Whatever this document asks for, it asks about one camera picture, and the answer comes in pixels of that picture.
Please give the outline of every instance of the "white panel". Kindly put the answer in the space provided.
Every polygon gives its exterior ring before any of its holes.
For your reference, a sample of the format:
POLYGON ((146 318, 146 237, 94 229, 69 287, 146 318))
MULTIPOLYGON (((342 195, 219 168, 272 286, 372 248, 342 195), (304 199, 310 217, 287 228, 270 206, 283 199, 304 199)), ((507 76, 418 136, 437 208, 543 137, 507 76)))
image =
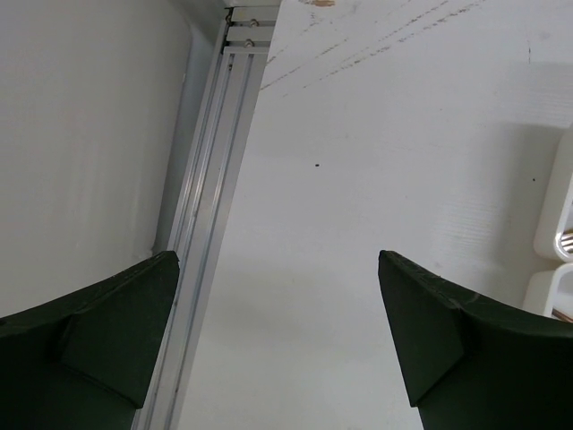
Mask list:
POLYGON ((573 119, 558 0, 282 4, 182 428, 419 430, 380 249, 512 305, 573 119))
POLYGON ((188 45, 164 0, 0 2, 0 315, 150 255, 188 45))

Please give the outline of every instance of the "metal track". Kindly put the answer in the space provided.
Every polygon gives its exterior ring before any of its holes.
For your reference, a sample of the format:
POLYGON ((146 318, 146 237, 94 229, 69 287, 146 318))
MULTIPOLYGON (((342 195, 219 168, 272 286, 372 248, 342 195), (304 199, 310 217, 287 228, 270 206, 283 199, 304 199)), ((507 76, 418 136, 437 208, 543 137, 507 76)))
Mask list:
POLYGON ((168 245, 179 287, 133 430, 177 429, 277 13, 240 7, 221 24, 168 245))

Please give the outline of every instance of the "white surface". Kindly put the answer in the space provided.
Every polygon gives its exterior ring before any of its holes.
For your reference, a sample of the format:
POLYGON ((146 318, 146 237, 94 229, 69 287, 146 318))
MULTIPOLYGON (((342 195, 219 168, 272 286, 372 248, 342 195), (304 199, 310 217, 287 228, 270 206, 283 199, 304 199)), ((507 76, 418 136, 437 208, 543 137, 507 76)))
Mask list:
POLYGON ((573 263, 563 264, 556 271, 536 273, 529 282, 523 308, 551 317, 554 307, 573 314, 573 263))
POLYGON ((188 44, 164 0, 0 2, 0 315, 150 254, 188 44))
POLYGON ((236 6, 278 6, 281 0, 225 0, 231 7, 236 6))
POLYGON ((563 233, 571 229, 573 211, 573 125, 563 135, 545 193, 535 251, 545 258, 573 262, 573 254, 561 246, 563 233))
POLYGON ((337 3, 281 6, 181 428, 419 430, 379 250, 518 306, 554 267, 573 4, 337 3))

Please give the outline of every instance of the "scratch mark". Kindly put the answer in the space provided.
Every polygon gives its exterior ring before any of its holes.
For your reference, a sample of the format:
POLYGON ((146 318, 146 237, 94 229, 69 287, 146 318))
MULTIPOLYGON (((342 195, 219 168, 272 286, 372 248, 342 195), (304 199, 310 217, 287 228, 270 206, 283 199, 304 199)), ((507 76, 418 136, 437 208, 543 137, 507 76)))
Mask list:
POLYGON ((302 4, 311 4, 318 7, 331 7, 336 5, 335 0, 298 0, 302 4))
MULTIPOLYGON (((388 40, 389 38, 391 38, 392 36, 394 36, 395 34, 399 33, 400 31, 406 29, 407 27, 409 27, 410 25, 414 24, 415 22, 420 21, 424 16, 429 15, 432 12, 436 12, 438 9, 440 9, 443 5, 449 3, 449 0, 444 0, 443 2, 441 2, 440 4, 438 4, 437 6, 434 6, 432 9, 428 9, 426 12, 419 14, 418 16, 416 16, 415 18, 413 18, 412 20, 410 20, 409 22, 407 22, 406 24, 404 24, 402 27, 400 27, 397 30, 392 31, 391 33, 387 34, 386 36, 382 37, 381 39, 376 40, 376 43, 381 43, 384 40, 388 40)), ((390 16, 391 14, 393 14, 393 12, 395 12, 396 10, 398 10, 399 8, 395 9, 394 11, 390 11, 386 16, 390 16)), ((343 64, 346 61, 350 61, 353 58, 356 58, 357 56, 360 56, 361 54, 368 52, 369 50, 371 50, 372 47, 365 47, 364 49, 352 54, 351 56, 348 56, 347 58, 345 58, 344 60, 342 60, 340 63, 343 64)))
MULTIPOLYGON (((467 12, 469 12, 470 10, 474 9, 475 7, 479 6, 480 4, 482 4, 482 3, 486 2, 486 1, 487 1, 487 0, 477 0, 477 1, 473 2, 473 3, 471 3, 471 4, 468 4, 468 5, 464 6, 464 7, 462 7, 461 9, 456 10, 455 12, 448 13, 446 16, 444 16, 444 17, 438 19, 437 21, 435 21, 435 22, 433 22, 433 23, 431 23, 431 24, 426 25, 426 26, 423 27, 421 30, 416 31, 416 32, 412 32, 412 33, 408 34, 407 36, 404 36, 402 39, 399 39, 399 40, 398 40, 398 43, 407 42, 407 41, 410 40, 411 38, 413 38, 413 37, 415 37, 415 36, 418 36, 418 35, 420 35, 420 34, 426 32, 427 30, 430 30, 430 29, 432 29, 432 28, 434 28, 434 27, 437 27, 437 26, 441 25, 442 23, 448 22, 448 21, 450 21, 452 18, 454 18, 454 17, 456 17, 456 16, 458 16, 458 15, 460 15, 460 14, 462 14, 462 13, 467 13, 467 12)), ((436 8, 442 6, 443 4, 446 4, 447 2, 448 2, 448 0, 442 2, 441 4, 439 4, 438 6, 436 6, 436 8)), ((408 25, 410 25, 411 22, 416 22, 416 21, 418 21, 419 19, 420 19, 420 16, 414 18, 414 19, 413 19, 412 21, 410 21, 408 24, 404 25, 403 27, 401 27, 401 28, 398 29, 398 30, 392 31, 388 36, 385 36, 385 37, 382 38, 381 40, 388 39, 388 38, 390 37, 390 35, 396 34, 398 31, 403 30, 405 27, 407 27, 408 25)), ((338 69, 336 69, 336 70, 334 70, 334 71, 332 71, 332 72, 330 72, 330 73, 328 73, 328 74, 322 76, 322 77, 321 77, 319 80, 317 80, 317 81, 314 81, 314 82, 311 82, 311 83, 309 83, 309 84, 304 85, 304 86, 303 86, 303 89, 307 89, 307 88, 309 88, 310 86, 314 85, 315 83, 324 81, 325 79, 328 79, 328 78, 330 78, 331 76, 334 76, 334 75, 336 75, 336 74, 338 74, 338 73, 340 73, 340 72, 343 72, 343 71, 345 71, 345 70, 347 70, 347 69, 350 69, 350 68, 354 67, 355 65, 359 65, 359 64, 362 63, 363 61, 366 61, 366 60, 368 60, 368 59, 370 59, 370 58, 372 58, 372 57, 378 56, 379 54, 382 54, 382 53, 384 53, 384 52, 390 50, 391 48, 392 48, 392 45, 391 45, 391 44, 388 44, 388 45, 386 45, 386 46, 384 46, 384 47, 380 47, 380 48, 378 48, 378 49, 372 51, 372 52, 369 53, 368 55, 363 55, 363 56, 360 56, 359 58, 356 58, 356 60, 354 60, 352 63, 345 64, 348 60, 350 60, 350 59, 356 57, 356 55, 350 56, 350 57, 348 57, 348 58, 342 60, 340 63, 338 63, 338 69)), ((358 55, 359 55, 359 54, 363 54, 364 52, 368 51, 368 49, 369 49, 369 48, 363 49, 363 50, 361 50, 360 52, 358 52, 357 54, 358 54, 358 55)))
POLYGON ((344 45, 345 43, 347 43, 350 40, 350 38, 345 38, 344 40, 342 40, 341 42, 338 42, 335 45, 332 45, 331 47, 326 48, 325 50, 323 50, 322 52, 320 52, 319 54, 317 54, 316 56, 314 56, 312 59, 302 63, 301 65, 299 65, 298 67, 294 68, 293 70, 291 70, 290 72, 287 72, 281 76, 279 76, 277 79, 275 79, 272 82, 269 82, 266 85, 263 85, 261 87, 261 91, 266 90, 268 87, 270 87, 271 85, 274 85, 275 83, 282 81, 283 79, 285 79, 287 76, 290 76, 291 74, 293 74, 294 72, 297 72, 298 70, 300 70, 301 68, 305 67, 306 65, 309 65, 310 63, 312 63, 314 60, 318 60, 320 57, 328 54, 328 52, 336 49, 337 47, 340 47, 342 45, 344 45))
POLYGON ((408 6, 408 4, 410 4, 411 2, 412 2, 412 0, 407 0, 406 2, 404 2, 403 4, 401 4, 400 6, 394 8, 394 9, 392 9, 390 12, 386 13, 382 19, 385 20, 386 18, 388 18, 388 17, 391 16, 392 14, 396 13, 396 12, 399 11, 400 9, 403 9, 404 7, 408 6))
POLYGON ((274 81, 269 82, 266 85, 263 85, 261 87, 261 91, 265 91, 268 87, 270 87, 271 85, 274 85, 277 82, 282 81, 283 79, 285 79, 287 76, 290 76, 291 74, 293 74, 294 72, 296 72, 297 70, 300 70, 302 67, 304 67, 307 63, 303 63, 301 65, 299 65, 298 67, 294 68, 293 70, 291 70, 290 72, 287 72, 281 76, 279 76, 277 79, 275 79, 274 81))

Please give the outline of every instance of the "white plastic part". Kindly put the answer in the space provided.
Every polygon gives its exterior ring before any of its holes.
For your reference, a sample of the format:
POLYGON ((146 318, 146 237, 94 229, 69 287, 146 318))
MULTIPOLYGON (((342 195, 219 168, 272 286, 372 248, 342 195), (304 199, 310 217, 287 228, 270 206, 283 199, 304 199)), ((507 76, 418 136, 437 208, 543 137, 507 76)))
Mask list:
POLYGON ((553 163, 545 201, 535 233, 534 248, 542 257, 573 262, 573 254, 560 244, 564 231, 573 228, 573 125, 565 132, 553 163))
POLYGON ((552 316, 552 309, 573 314, 573 263, 563 264, 556 271, 541 271, 529 281, 524 310, 552 316))

